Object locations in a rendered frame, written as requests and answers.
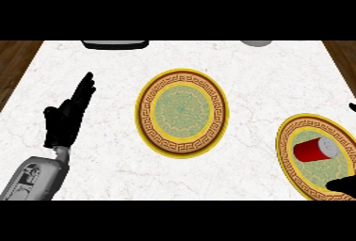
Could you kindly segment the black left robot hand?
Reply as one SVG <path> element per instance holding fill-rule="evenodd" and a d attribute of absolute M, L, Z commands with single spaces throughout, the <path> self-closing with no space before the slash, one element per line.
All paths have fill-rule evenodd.
<path fill-rule="evenodd" d="M 48 149 L 62 146 L 69 148 L 75 142 L 82 114 L 96 91 L 93 73 L 88 72 L 76 86 L 72 97 L 59 107 L 47 106 L 42 111 L 45 119 L 45 139 L 42 146 Z"/>

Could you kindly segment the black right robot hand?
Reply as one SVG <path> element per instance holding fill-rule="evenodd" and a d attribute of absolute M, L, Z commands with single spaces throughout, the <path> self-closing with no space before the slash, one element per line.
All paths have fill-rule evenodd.
<path fill-rule="evenodd" d="M 325 185 L 329 191 L 336 191 L 356 199 L 356 174 L 329 181 Z"/>

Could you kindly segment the yellow rimmed patterned plate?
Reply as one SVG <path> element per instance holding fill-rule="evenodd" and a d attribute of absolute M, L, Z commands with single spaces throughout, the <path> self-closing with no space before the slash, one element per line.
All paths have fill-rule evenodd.
<path fill-rule="evenodd" d="M 137 132 L 152 150 L 167 157 L 184 159 L 208 152 L 224 135 L 227 118 L 223 89 L 202 72 L 165 71 L 140 90 Z"/>
<path fill-rule="evenodd" d="M 339 154 L 328 160 L 300 162 L 294 146 L 317 137 L 335 141 Z M 332 120 L 308 113 L 289 117 L 277 129 L 274 149 L 286 178 L 307 200 L 356 201 L 325 187 L 329 181 L 356 174 L 356 138 Z"/>

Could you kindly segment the red can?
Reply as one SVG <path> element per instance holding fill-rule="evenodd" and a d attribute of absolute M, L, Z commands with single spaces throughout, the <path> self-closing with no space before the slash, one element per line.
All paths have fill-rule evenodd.
<path fill-rule="evenodd" d="M 294 146 L 294 156 L 300 162 L 314 162 L 332 159 L 339 154 L 339 148 L 329 137 L 317 137 Z"/>

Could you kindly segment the grey round object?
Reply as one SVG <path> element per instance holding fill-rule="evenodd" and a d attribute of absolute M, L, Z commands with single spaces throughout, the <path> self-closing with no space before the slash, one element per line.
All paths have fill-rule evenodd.
<path fill-rule="evenodd" d="M 267 46 L 273 41 L 271 40 L 240 40 L 240 42 L 251 47 L 264 47 Z"/>

